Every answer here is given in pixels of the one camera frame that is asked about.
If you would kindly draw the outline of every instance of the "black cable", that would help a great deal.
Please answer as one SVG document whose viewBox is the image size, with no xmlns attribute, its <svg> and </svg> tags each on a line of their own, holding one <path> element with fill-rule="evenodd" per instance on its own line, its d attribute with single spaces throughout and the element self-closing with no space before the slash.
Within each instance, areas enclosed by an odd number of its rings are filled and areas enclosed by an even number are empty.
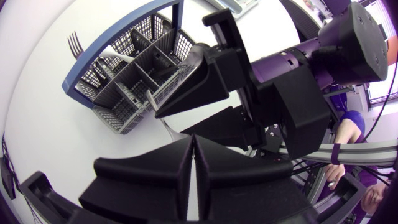
<svg viewBox="0 0 398 224">
<path fill-rule="evenodd" d="M 366 167 L 366 166 L 360 166 L 360 168 L 366 170 L 369 174 L 375 176 L 375 178 L 379 179 L 381 182 L 383 182 L 384 184 L 386 184 L 388 187 L 390 186 L 390 184 L 388 184 L 385 180 L 383 180 L 381 177 L 379 177 L 376 173 L 373 172 L 373 171 L 375 171 L 375 170 L 373 170 L 373 169 L 371 169 L 371 168 L 368 168 L 368 167 Z"/>
<path fill-rule="evenodd" d="M 368 168 L 371 172 L 373 172 L 374 174 L 377 174 L 377 175 L 380 175 L 380 176 L 383 176 L 383 177 L 388 177 L 388 178 L 390 178 L 391 176 L 392 176 L 392 174 L 393 174 L 393 172 L 390 172 L 389 174 L 383 174 L 383 173 L 380 173 L 380 172 L 378 172 L 377 170 L 374 170 L 374 169 L 371 169 L 371 168 Z"/>
<path fill-rule="evenodd" d="M 324 166 L 326 166 L 326 165 L 327 165 L 327 164 L 322 163 L 322 162 L 316 162 L 316 163 L 314 163 L 314 164 L 305 166 L 305 167 L 303 167 L 303 168 L 299 168 L 299 169 L 293 170 L 293 172 L 292 172 L 291 175 L 297 175 L 297 174 L 300 174 L 300 173 L 302 173 L 302 172 L 310 171 L 310 170 L 312 170 L 312 169 L 324 167 Z"/>
<path fill-rule="evenodd" d="M 312 168 L 314 166 L 317 166 L 319 164 L 320 164 L 320 162 L 315 162 L 315 163 L 313 163 L 311 165 L 307 165 L 305 167 L 301 167 L 301 168 L 295 169 L 295 170 L 292 171 L 292 173 L 294 173 L 294 172 L 301 173 L 301 172 L 304 172 L 305 170 L 310 169 L 310 168 Z"/>
<path fill-rule="evenodd" d="M 297 167 L 298 165 L 302 164 L 303 162 L 304 162 L 304 161 L 298 162 L 298 163 L 294 164 L 293 167 Z"/>
<path fill-rule="evenodd" d="M 3 133 L 3 135 L 2 135 L 2 143 L 1 143 L 1 144 L 2 144 L 2 153 L 3 153 L 3 156 L 7 159 L 7 163 L 10 164 L 11 167 L 12 167 L 12 176 L 13 176 L 13 178 L 14 178 L 15 185 L 16 185 L 16 187 L 17 187 L 17 190 L 18 190 L 20 193 L 22 193 L 21 190 L 19 189 L 20 183 L 19 183 L 19 180 L 18 180 L 18 178 L 17 178 L 17 174 L 15 173 L 14 164 L 12 163 L 11 158 L 9 157 L 9 154 L 8 154 L 7 144 L 6 144 L 6 140 L 5 140 L 4 135 L 5 135 L 5 133 Z M 32 213 L 34 223 L 35 223 L 35 224 L 36 224 L 36 223 L 43 224 L 43 222 L 40 220 L 39 216 L 36 214 L 36 212 L 35 212 L 34 209 L 32 208 L 32 205 L 31 205 L 31 204 L 29 203 L 29 201 L 26 199 L 25 195 L 24 195 L 24 194 L 22 194 L 22 195 L 24 196 L 24 199 L 25 199 L 25 201 L 26 201 L 26 204 L 27 204 L 27 206 L 29 207 L 30 212 Z"/>
<path fill-rule="evenodd" d="M 397 53 L 397 60 L 396 60 L 396 69 L 394 70 L 394 76 L 392 77 L 392 81 L 391 81 L 391 86 L 390 86 L 390 90 L 388 91 L 388 95 L 386 96 L 386 100 L 384 100 L 383 106 L 380 110 L 379 116 L 377 116 L 377 119 L 375 120 L 372 128 L 370 129 L 370 131 L 368 132 L 368 134 L 365 136 L 365 138 L 361 141 L 361 143 L 365 142 L 366 139 L 369 137 L 369 135 L 372 133 L 374 127 L 377 125 L 377 122 L 379 121 L 381 114 L 383 113 L 384 107 L 387 104 L 388 98 L 390 97 L 390 93 L 392 90 L 392 86 L 394 85 L 394 80 L 396 79 L 396 73 L 397 73 L 397 64 L 398 64 L 398 53 Z"/>
</svg>

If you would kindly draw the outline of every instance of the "purple shirt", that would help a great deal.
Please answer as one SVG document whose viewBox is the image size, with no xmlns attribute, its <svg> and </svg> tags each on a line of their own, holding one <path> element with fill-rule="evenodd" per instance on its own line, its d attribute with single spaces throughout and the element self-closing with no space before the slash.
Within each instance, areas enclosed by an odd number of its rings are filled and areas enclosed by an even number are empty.
<svg viewBox="0 0 398 224">
<path fill-rule="evenodd" d="M 363 134 L 361 134 L 359 136 L 359 138 L 355 141 L 355 143 L 361 143 L 362 140 L 364 139 Z M 346 169 L 346 173 L 351 173 L 351 171 L 353 171 L 355 166 L 352 165 L 345 165 L 344 168 Z M 368 166 L 369 168 L 372 168 L 374 170 L 377 170 L 376 166 Z M 371 175 L 370 173 L 366 172 L 365 170 L 362 170 L 359 173 L 359 177 L 360 177 L 360 182 L 365 186 L 365 187 L 369 187 L 370 185 L 374 185 L 377 184 L 377 179 L 375 178 L 375 176 Z M 322 192 L 319 196 L 318 201 L 324 199 L 326 196 L 330 195 L 332 193 L 332 191 L 328 188 L 327 184 L 325 184 L 325 186 L 322 189 Z M 362 210 L 361 208 L 361 203 L 358 203 L 355 208 L 352 211 L 353 214 L 356 215 L 355 218 L 355 224 L 360 224 L 362 219 L 365 217 L 366 212 L 364 210 Z"/>
</svg>

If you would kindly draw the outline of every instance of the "white surface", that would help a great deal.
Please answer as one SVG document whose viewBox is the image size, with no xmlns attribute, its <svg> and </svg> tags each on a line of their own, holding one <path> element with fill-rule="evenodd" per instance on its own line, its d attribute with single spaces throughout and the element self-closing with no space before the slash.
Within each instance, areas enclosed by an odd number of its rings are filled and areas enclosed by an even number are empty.
<svg viewBox="0 0 398 224">
<path fill-rule="evenodd" d="M 6 121 L 7 145 L 21 182 L 41 170 L 60 195 L 79 205 L 79 196 L 95 178 L 95 159 L 138 156 L 171 142 L 153 113 L 129 134 L 117 135 L 61 88 L 75 63 L 67 37 L 76 31 L 86 49 L 110 25 L 145 2 L 77 0 L 37 44 L 21 73 Z M 211 29 L 201 22 L 214 10 L 203 1 L 185 1 L 182 28 L 196 42 L 216 44 Z M 170 10 L 162 13 L 170 17 Z M 299 43 L 293 22 L 278 0 L 260 2 L 240 18 L 238 27 L 251 61 Z M 236 93 L 166 121 L 181 131 L 229 105 L 239 105 Z M 14 204 L 23 213 L 22 221 L 32 223 L 20 199 Z"/>
<path fill-rule="evenodd" d="M 4 132 L 12 92 L 30 53 L 51 23 L 74 0 L 8 0 L 0 12 L 0 133 Z M 0 185 L 6 202 L 21 221 Z"/>
</svg>

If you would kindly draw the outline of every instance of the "person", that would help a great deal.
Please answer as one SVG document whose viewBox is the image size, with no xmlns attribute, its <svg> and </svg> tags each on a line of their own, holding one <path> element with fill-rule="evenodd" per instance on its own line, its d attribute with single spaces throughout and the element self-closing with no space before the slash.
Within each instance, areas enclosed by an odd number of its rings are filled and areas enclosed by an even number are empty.
<svg viewBox="0 0 398 224">
<path fill-rule="evenodd" d="M 335 143 L 361 143 L 364 140 L 363 133 L 365 131 L 365 125 L 361 113 L 357 111 L 347 111 L 340 120 L 341 123 L 336 131 Z M 376 166 L 368 167 L 377 170 Z M 373 215 L 387 191 L 387 186 L 384 183 L 377 183 L 375 176 L 369 174 L 365 170 L 361 170 L 358 166 L 329 164 L 324 168 L 324 172 L 327 183 L 320 194 L 319 200 L 331 194 L 336 188 L 339 180 L 346 173 L 354 174 L 354 176 L 367 187 L 361 201 L 352 211 L 353 216 L 351 218 L 354 219 L 355 223 L 361 223 L 366 213 Z M 329 187 L 328 182 L 334 182 L 334 185 Z"/>
</svg>

